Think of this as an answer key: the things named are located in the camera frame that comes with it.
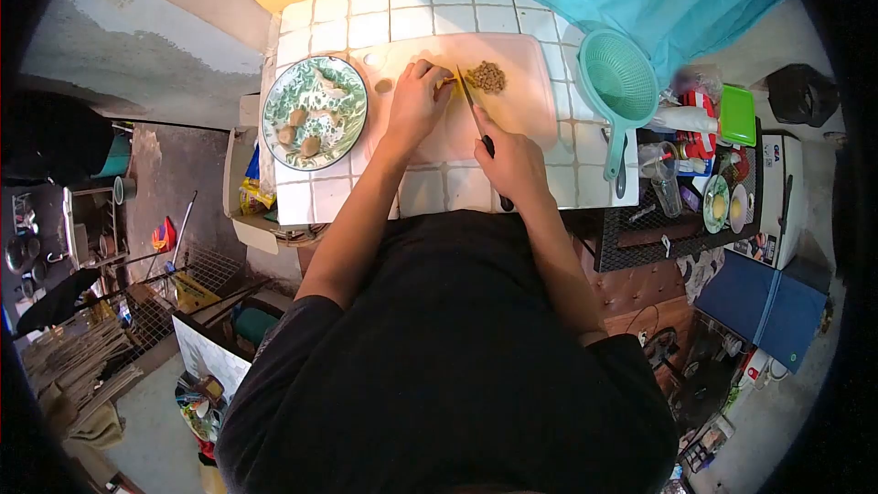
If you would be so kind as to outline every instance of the mini fridge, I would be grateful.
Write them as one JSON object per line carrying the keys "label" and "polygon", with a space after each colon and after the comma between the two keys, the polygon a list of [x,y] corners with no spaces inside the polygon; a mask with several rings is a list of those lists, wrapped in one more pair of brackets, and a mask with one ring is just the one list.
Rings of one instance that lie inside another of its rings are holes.
{"label": "mini fridge", "polygon": [[763,134],[762,153],[757,156],[763,162],[760,232],[725,247],[770,268],[784,269],[796,256],[805,223],[802,142],[792,136]]}

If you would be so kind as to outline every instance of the teal strainer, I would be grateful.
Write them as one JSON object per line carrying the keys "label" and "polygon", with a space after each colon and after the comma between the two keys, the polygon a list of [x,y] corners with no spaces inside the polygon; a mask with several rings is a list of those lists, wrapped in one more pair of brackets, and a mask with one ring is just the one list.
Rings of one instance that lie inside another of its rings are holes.
{"label": "teal strainer", "polygon": [[612,126],[604,164],[604,179],[611,181],[624,167],[625,130],[649,123],[659,107],[659,82],[637,45],[612,29],[589,33],[576,59],[583,97]]}

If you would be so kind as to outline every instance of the person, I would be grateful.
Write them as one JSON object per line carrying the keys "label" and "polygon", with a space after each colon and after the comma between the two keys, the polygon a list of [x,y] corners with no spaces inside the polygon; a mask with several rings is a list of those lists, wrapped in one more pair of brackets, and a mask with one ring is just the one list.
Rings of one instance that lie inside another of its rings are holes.
{"label": "person", "polygon": [[387,221],[455,81],[425,60],[266,335],[219,433],[230,492],[654,492],[675,423],[630,334],[608,337],[543,153],[476,108],[474,155],[518,214]]}

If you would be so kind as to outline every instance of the plate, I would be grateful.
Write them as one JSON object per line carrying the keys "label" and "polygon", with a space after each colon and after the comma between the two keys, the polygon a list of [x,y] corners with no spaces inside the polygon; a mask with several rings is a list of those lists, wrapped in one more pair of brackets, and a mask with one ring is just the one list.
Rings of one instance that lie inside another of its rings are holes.
{"label": "plate", "polygon": [[[713,203],[717,195],[722,195],[725,201],[723,214],[720,217],[713,215]],[[719,230],[725,225],[725,217],[729,214],[729,184],[721,175],[713,176],[708,180],[707,186],[704,188],[704,199],[701,207],[701,215],[704,217],[704,226],[711,233],[719,233]]]}
{"label": "plate", "polygon": [[741,212],[738,217],[731,215],[731,203],[729,204],[729,223],[731,230],[735,233],[741,233],[744,228],[744,222],[747,221],[747,189],[740,183],[735,186],[735,190],[731,192],[731,202],[741,203]]}
{"label": "plate", "polygon": [[[331,98],[315,92],[320,83],[314,69],[347,95]],[[335,119],[330,115],[309,115],[296,130],[292,143],[282,145],[278,129],[289,123],[293,109],[327,109],[336,115]],[[283,165],[305,172],[320,170],[335,164],[354,147],[363,131],[367,110],[366,84],[351,64],[330,56],[303,59],[291,65],[271,86],[262,107],[262,135],[271,154]],[[305,158],[299,149],[310,136],[320,137],[321,147],[317,154]]]}

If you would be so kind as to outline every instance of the green container lid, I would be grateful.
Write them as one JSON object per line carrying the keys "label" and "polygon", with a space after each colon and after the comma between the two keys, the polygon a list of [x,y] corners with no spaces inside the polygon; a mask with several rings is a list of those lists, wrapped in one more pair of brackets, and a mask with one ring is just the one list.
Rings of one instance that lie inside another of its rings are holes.
{"label": "green container lid", "polygon": [[743,88],[723,84],[719,112],[719,135],[732,144],[756,145],[756,109],[753,94]]}

